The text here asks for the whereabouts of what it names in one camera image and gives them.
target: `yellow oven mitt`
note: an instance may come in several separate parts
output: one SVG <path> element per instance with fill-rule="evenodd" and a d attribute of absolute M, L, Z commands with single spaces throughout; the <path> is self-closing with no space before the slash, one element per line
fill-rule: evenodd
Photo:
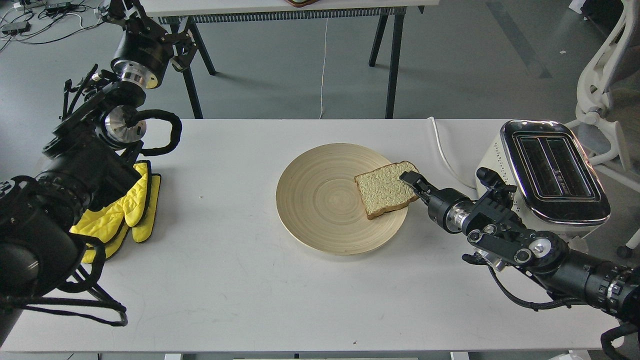
<path fill-rule="evenodd" d="M 151 177 L 151 194 L 149 197 L 147 212 L 145 216 L 138 222 L 131 233 L 133 241 L 141 243 L 149 239 L 151 232 L 154 230 L 154 222 L 156 221 L 156 209 L 158 205 L 158 195 L 160 194 L 160 182 L 162 176 L 160 174 L 153 174 Z"/>
<path fill-rule="evenodd" d="M 122 246 L 130 228 L 134 228 L 134 240 L 138 243 L 148 239 L 153 228 L 160 176 L 157 176 L 157 185 L 152 186 L 150 162 L 138 161 L 133 167 L 141 177 L 126 195 L 100 211 L 86 211 L 70 229 L 72 233 L 93 236 L 105 243 L 107 259 Z M 95 251 L 89 248 L 82 261 L 91 263 L 94 257 Z"/>

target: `round plate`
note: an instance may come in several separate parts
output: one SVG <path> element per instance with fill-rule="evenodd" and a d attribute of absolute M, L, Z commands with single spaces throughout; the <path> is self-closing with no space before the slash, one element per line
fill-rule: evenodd
<path fill-rule="evenodd" d="M 363 146 L 331 143 L 298 156 L 276 190 L 278 214 L 302 243 L 336 255 L 377 249 L 397 232 L 408 208 L 367 220 L 353 177 L 390 163 Z"/>

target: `black table leg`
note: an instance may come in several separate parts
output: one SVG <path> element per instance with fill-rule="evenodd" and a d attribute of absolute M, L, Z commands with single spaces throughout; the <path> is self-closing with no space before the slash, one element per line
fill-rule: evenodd
<path fill-rule="evenodd" d="M 371 49 L 371 56 L 369 57 L 369 66 L 376 66 L 376 59 L 378 58 L 378 51 L 380 50 L 380 43 L 382 43 L 382 35 L 385 34 L 385 27 L 387 26 L 387 19 L 389 15 L 380 15 L 378 19 L 378 28 L 376 30 L 376 38 L 373 40 L 373 48 Z"/>
<path fill-rule="evenodd" d="M 191 21 L 191 24 L 189 24 L 189 30 L 191 30 L 193 41 L 198 46 L 198 51 L 200 51 L 202 61 L 204 61 L 204 65 L 207 67 L 209 75 L 217 74 L 218 72 L 216 71 L 216 68 L 213 67 L 213 62 L 211 61 L 211 57 L 209 56 L 209 52 L 207 51 L 206 46 L 204 46 L 204 42 L 202 41 L 202 37 L 200 36 L 200 30 L 198 30 L 198 26 L 195 22 Z"/>
<path fill-rule="evenodd" d="M 392 119 L 394 117 L 398 64 L 400 62 L 400 45 L 402 44 L 402 28 L 404 24 L 404 14 L 396 14 L 394 17 L 394 37 L 391 41 L 391 64 L 389 66 L 389 84 L 387 88 L 387 110 L 385 112 L 385 119 Z"/>
<path fill-rule="evenodd" d="M 169 27 L 171 27 L 172 33 L 178 32 L 178 24 L 171 24 L 169 25 Z M 202 116 L 202 109 L 200 107 L 200 100 L 198 99 L 198 92 L 196 91 L 196 85 L 193 81 L 191 68 L 188 67 L 185 71 L 183 71 L 182 76 L 184 77 L 184 85 L 187 87 L 187 94 L 189 95 L 189 101 L 191 102 L 193 117 L 195 119 L 204 119 Z"/>

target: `gray floor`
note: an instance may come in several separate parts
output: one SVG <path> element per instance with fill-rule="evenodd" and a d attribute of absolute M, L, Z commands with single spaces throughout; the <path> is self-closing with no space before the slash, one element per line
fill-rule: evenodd
<path fill-rule="evenodd" d="M 97 1 L 87 3 L 95 5 Z M 577 79 L 605 36 L 592 23 L 567 9 L 568 3 L 442 0 L 441 5 L 428 7 L 424 15 L 416 8 L 409 9 L 404 25 L 395 117 L 573 120 Z M 2 13 L 10 4 L 0 2 Z M 495 9 L 500 7 L 503 11 L 496 13 Z M 501 22 L 505 14 L 519 32 Z M 78 20 L 69 17 L 33 40 L 66 35 L 78 28 Z M 84 15 L 84 26 L 93 21 L 91 14 Z M 42 23 L 38 26 L 37 20 L 33 22 L 35 29 L 42 26 Z M 354 18 L 330 19 L 328 23 L 292 20 L 199 25 L 220 71 L 210 77 L 199 57 L 193 61 L 205 117 L 318 118 L 325 26 L 324 118 L 382 117 L 391 27 L 383 41 L 378 65 L 370 68 L 367 60 L 376 23 L 376 18 Z M 77 81 L 94 63 L 107 69 L 120 36 L 119 27 L 105 24 L 53 44 L 11 43 L 0 53 L 0 178 L 34 175 L 42 164 L 41 146 L 52 138 L 51 130 L 58 123 L 64 81 L 68 78 Z M 523 53 L 523 49 L 533 53 Z M 628 81 L 619 90 L 624 94 L 621 107 L 631 108 L 630 116 L 636 118 L 640 99 L 638 83 Z M 161 108 L 182 118 L 191 118 L 182 76 L 168 70 L 162 87 L 147 92 L 144 108 Z M 216 141 L 216 134 L 211 134 L 211 141 Z M 615 248 L 637 230 L 640 195 L 605 176 L 601 180 L 612 204 L 612 215 L 608 223 L 591 235 L 590 253 L 632 266 L 640 257 L 636 255 L 628 261 L 617 259 Z M 632 347 L 632 341 L 627 341 L 625 348 Z M 542 360 L 558 353 L 474 353 L 471 359 Z M 66 359 L 69 355 L 0 352 L 0 359 Z M 293 354 L 263 355 L 292 357 Z M 345 355 L 303 353 L 301 357 Z M 430 352 L 348 355 L 448 358 L 446 353 Z M 198 354 L 196 358 L 217 360 L 232 356 L 242 354 Z M 600 352 L 593 352 L 593 358 L 603 357 Z M 73 359 L 95 359 L 95 354 L 76 354 Z M 151 360 L 162 359 L 162 355 L 106 354 L 104 359 Z"/>

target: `toast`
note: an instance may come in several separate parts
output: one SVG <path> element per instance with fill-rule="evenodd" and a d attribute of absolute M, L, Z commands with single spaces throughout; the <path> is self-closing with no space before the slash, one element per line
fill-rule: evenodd
<path fill-rule="evenodd" d="M 418 195 L 399 178 L 405 171 L 418 172 L 418 169 L 409 161 L 402 161 L 354 177 L 367 219 L 405 208 L 418 199 Z"/>

